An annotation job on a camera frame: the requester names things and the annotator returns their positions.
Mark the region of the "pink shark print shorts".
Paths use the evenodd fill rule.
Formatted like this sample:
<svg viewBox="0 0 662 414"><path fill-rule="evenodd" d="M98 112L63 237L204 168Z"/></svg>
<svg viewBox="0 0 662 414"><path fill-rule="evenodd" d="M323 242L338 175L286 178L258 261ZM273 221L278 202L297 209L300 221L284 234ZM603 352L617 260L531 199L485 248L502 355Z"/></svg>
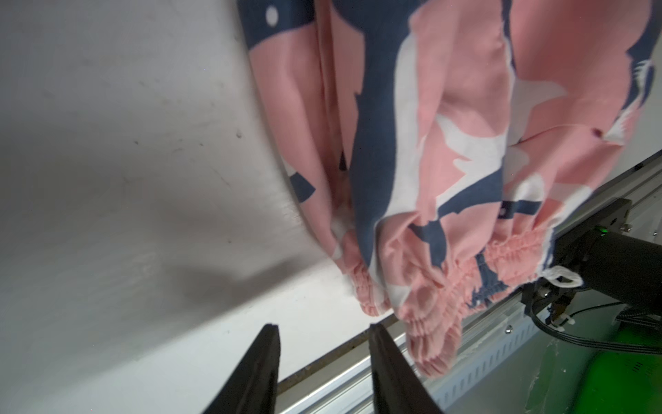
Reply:
<svg viewBox="0 0 662 414"><path fill-rule="evenodd" d="M428 377L462 323L554 279L553 234L648 99L658 1L240 1L310 229Z"/></svg>

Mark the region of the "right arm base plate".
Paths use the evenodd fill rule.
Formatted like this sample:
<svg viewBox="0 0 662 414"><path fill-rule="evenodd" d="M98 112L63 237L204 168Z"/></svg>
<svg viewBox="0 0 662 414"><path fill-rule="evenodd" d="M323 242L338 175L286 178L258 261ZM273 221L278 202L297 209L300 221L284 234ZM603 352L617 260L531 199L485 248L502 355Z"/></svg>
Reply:
<svg viewBox="0 0 662 414"><path fill-rule="evenodd" d="M578 223L569 231L558 236L554 245L553 265L568 268L578 274L580 267L580 251L584 249L584 236L591 231L604 230L620 234L621 228L627 222L629 211L633 202L625 198L617 198L589 217ZM544 311L548 305L556 302L568 293L581 290L582 286L575 288L554 286L546 279L540 278L522 288L522 303L525 305L524 314L533 317Z"/></svg>

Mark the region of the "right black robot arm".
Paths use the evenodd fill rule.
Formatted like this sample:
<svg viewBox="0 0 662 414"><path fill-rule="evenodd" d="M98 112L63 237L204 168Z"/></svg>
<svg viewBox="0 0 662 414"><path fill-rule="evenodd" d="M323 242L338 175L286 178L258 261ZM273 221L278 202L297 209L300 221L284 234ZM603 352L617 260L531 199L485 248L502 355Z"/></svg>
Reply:
<svg viewBox="0 0 662 414"><path fill-rule="evenodd" d="M636 309L661 314L661 246L593 229L575 258L586 286Z"/></svg>

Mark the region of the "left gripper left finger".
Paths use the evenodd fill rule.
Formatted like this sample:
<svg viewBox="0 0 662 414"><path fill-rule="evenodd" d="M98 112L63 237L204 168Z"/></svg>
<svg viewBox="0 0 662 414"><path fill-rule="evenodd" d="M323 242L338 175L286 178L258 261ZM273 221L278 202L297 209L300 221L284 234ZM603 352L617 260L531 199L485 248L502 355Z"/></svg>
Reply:
<svg viewBox="0 0 662 414"><path fill-rule="evenodd" d="M266 324L203 413L274 413L280 355L279 327Z"/></svg>

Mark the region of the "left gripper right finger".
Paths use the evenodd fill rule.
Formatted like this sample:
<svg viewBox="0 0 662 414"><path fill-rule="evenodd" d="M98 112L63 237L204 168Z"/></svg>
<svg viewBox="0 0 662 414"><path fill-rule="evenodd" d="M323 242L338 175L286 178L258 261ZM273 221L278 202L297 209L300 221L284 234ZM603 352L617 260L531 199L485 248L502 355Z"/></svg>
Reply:
<svg viewBox="0 0 662 414"><path fill-rule="evenodd" d="M370 326L368 341L375 413L443 414L382 324Z"/></svg>

